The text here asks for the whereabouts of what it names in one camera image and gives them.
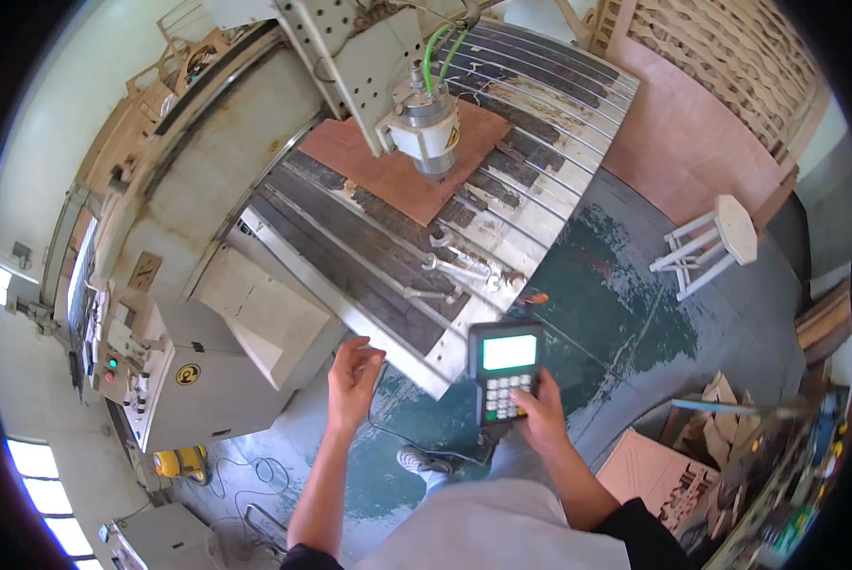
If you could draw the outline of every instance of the wooden stool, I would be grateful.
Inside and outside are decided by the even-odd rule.
[[[685,245],[682,244],[680,240],[682,236],[712,222],[714,227]],[[658,258],[650,265],[650,270],[676,272],[680,282],[680,291],[676,293],[677,301],[682,301],[701,289],[721,271],[732,266],[733,262],[741,266],[751,264],[758,256],[759,249],[758,236],[755,234],[755,228],[752,227],[749,212],[729,194],[717,197],[714,210],[692,220],[675,232],[664,235],[663,239],[670,244],[671,253]],[[719,241],[700,256],[694,255],[694,252],[714,240]],[[694,280],[690,279],[689,269],[703,268],[708,261],[719,256],[721,252],[727,252],[727,254]]]

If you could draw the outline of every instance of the grey pants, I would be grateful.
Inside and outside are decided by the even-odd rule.
[[[486,479],[526,479],[544,485],[555,493],[556,489],[553,488],[549,473],[546,473],[543,460],[524,439],[522,424],[522,421],[516,421],[499,440]],[[424,499],[445,485],[454,483],[454,474],[422,472],[420,477],[426,482]]]

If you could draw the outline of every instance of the white shirt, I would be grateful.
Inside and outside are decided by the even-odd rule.
[[[557,497],[523,479],[436,491],[356,568],[630,570],[623,541],[571,530]]]

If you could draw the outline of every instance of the concrete floor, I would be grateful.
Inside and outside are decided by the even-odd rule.
[[[799,388],[805,361],[793,322],[800,284],[773,239],[762,241],[757,263],[729,268],[679,304],[676,278],[648,272],[651,261],[668,251],[663,234],[675,227],[637,192],[600,170],[528,284],[550,297],[534,316],[547,325],[547,366],[562,387],[569,435],[593,468],[633,419],[669,396],[700,389],[717,371],[738,394],[749,390],[760,404],[789,399]],[[177,500],[207,523],[254,502],[285,525],[325,427],[329,366],[270,430],[210,446],[211,486],[177,482]],[[423,447],[483,458],[474,407],[467,381],[436,402],[388,367],[371,416]],[[350,450],[342,564],[376,548],[422,497],[420,478],[394,460],[400,445],[365,422],[360,428]],[[218,462],[261,457],[282,463],[288,484],[276,466],[271,473],[262,464],[256,476],[252,466]],[[464,479],[479,479],[487,471],[454,463]]]

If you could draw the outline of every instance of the shoe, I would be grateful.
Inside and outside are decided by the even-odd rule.
[[[405,445],[398,450],[398,463],[411,473],[419,474],[427,471],[451,473],[453,471],[451,463],[443,462],[441,459],[432,459],[412,445]]]

